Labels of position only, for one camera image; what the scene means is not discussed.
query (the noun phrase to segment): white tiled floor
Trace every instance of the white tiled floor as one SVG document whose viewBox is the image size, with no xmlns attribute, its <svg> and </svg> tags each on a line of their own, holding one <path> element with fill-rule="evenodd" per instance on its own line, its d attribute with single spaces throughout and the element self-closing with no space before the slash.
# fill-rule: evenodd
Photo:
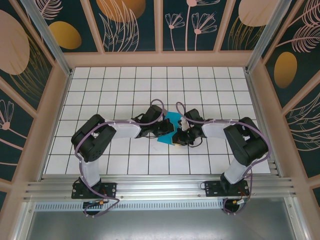
<svg viewBox="0 0 320 240">
<path fill-rule="evenodd" d="M 250 117 L 256 122 L 243 69 L 240 67 L 78 67 L 75 69 L 45 174 L 79 174 L 71 136 L 92 115 L 127 120 L 145 113 L 152 99 L 176 112 L 196 108 L 205 119 Z M 227 142 L 203 139 L 191 148 L 156 139 L 115 139 L 99 159 L 100 174 L 221 174 L 233 155 Z M 268 162 L 253 168 L 269 174 Z"/>
</svg>

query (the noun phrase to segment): gray floor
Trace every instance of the gray floor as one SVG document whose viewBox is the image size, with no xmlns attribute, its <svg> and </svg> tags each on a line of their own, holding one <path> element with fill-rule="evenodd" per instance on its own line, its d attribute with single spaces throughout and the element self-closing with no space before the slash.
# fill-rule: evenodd
<svg viewBox="0 0 320 240">
<path fill-rule="evenodd" d="M 294 240 L 283 199 L 252 199 L 244 212 L 221 209 L 36 212 L 28 240 Z"/>
</svg>

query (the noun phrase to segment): yellow oval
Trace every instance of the yellow oval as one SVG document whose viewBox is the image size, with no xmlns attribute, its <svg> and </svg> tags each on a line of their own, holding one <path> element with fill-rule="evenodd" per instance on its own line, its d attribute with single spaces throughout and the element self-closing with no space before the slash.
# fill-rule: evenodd
<svg viewBox="0 0 320 240">
<path fill-rule="evenodd" d="M 21 74 L 29 63 L 28 35 L 10 14 L 0 10 L 0 69 L 11 75 Z"/>
<path fill-rule="evenodd" d="M 49 25 L 58 45 L 65 49 L 76 49 L 81 45 L 81 36 L 77 29 L 65 21 L 55 21 Z"/>
<path fill-rule="evenodd" d="M 281 53 L 274 66 L 274 81 L 279 88 L 288 87 L 297 72 L 297 59 L 291 52 L 285 51 Z"/>
<path fill-rule="evenodd" d="M 261 27 L 268 23 L 278 0 L 242 0 L 239 5 L 239 19 L 249 27 Z"/>
<path fill-rule="evenodd" d="M 146 0 L 96 0 L 96 3 L 104 15 L 119 23 L 131 20 L 128 14 L 125 14 L 123 3 L 128 11 L 134 13 L 136 19 L 141 17 L 146 9 Z"/>
</svg>

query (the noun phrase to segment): metal base plate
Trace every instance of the metal base plate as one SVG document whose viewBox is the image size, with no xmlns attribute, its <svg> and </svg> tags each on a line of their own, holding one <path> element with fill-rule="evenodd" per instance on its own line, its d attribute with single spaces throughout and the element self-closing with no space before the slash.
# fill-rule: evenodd
<svg viewBox="0 0 320 240">
<path fill-rule="evenodd" d="M 107 195 L 108 197 L 115 198 L 117 191 L 117 184 L 115 182 L 103 182 L 100 186 L 99 193 Z M 83 183 L 73 184 L 72 199 L 101 199 L 100 196 L 91 192 Z"/>
<path fill-rule="evenodd" d="M 232 185 L 227 193 L 222 188 L 220 181 L 205 181 L 203 184 L 207 197 L 240 197 L 241 191 L 247 196 L 249 195 L 249 187 L 246 180 L 242 180 Z"/>
</svg>

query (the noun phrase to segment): blue paper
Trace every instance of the blue paper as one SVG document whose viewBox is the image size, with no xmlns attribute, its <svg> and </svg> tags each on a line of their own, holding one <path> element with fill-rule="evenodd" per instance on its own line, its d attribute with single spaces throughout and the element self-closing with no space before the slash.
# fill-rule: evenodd
<svg viewBox="0 0 320 240">
<path fill-rule="evenodd" d="M 174 131 L 170 132 L 167 135 L 158 137 L 158 142 L 174 145 L 172 143 L 172 137 L 177 132 L 177 129 L 179 128 L 178 121 L 181 119 L 181 115 L 177 112 L 168 111 L 168 113 L 165 116 L 165 119 L 170 119 L 170 123 L 172 123 L 174 126 Z"/>
</svg>

